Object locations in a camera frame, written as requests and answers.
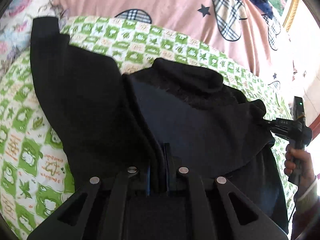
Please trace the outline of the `person's right forearm sleeve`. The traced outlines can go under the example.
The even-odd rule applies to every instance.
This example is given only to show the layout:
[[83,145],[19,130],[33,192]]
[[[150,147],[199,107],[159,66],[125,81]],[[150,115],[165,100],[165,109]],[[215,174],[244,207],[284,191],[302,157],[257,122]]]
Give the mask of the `person's right forearm sleeve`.
[[292,220],[291,239],[296,239],[319,215],[319,195],[317,194],[317,177],[307,189],[298,188],[295,194],[296,211]]

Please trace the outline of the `person's right hand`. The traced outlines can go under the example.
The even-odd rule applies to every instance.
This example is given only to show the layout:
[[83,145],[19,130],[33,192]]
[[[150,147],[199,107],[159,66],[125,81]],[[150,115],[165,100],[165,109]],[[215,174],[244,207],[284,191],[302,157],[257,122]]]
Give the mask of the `person's right hand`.
[[308,188],[316,179],[310,153],[287,145],[285,158],[284,173],[288,181],[299,188]]

